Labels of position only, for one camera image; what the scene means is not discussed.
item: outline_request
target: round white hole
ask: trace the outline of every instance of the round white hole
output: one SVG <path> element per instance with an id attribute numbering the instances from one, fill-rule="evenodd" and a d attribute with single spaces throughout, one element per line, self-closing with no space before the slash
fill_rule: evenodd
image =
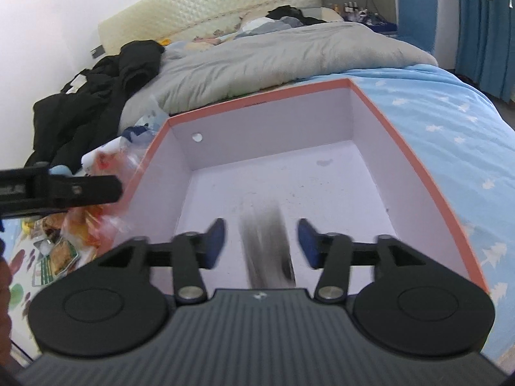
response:
<path id="1" fill-rule="evenodd" d="M 193 139 L 195 142 L 201 142 L 201 141 L 204 139 L 204 137 L 202 136 L 202 134 L 201 134 L 201 133 L 194 133 L 194 134 L 192 135 L 192 139 Z"/>

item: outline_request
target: screw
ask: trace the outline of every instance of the screw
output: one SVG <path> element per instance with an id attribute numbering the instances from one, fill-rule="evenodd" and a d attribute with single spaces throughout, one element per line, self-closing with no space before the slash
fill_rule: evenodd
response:
<path id="1" fill-rule="evenodd" d="M 204 291 L 198 286 L 185 286 L 179 289 L 179 296 L 185 300 L 198 299 Z"/>
<path id="2" fill-rule="evenodd" d="M 336 286 L 325 286 L 318 290 L 318 295 L 327 300 L 339 299 L 343 296 L 343 289 Z"/>

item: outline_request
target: gray blurry object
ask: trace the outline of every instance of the gray blurry object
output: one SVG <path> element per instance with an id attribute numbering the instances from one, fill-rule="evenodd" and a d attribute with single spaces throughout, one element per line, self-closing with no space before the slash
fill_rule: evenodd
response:
<path id="1" fill-rule="evenodd" d="M 279 207 L 243 216 L 240 234 L 251 289 L 295 287 L 288 235 Z"/>

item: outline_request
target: stain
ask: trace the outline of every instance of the stain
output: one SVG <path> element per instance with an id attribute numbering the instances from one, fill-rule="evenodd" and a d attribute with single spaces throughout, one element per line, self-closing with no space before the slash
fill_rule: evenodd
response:
<path id="1" fill-rule="evenodd" d="M 320 165 L 321 167 L 327 167 L 328 165 L 331 165 L 333 160 L 318 160 L 317 165 Z"/>

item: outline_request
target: tufted headboard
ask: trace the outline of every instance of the tufted headboard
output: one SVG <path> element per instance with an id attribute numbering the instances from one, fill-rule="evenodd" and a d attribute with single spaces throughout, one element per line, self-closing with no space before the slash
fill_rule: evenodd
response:
<path id="1" fill-rule="evenodd" d="M 321 0 L 141 0 L 98 26 L 107 54 L 134 40 L 192 40 L 214 31 L 231 33 L 255 8 L 321 6 Z"/>

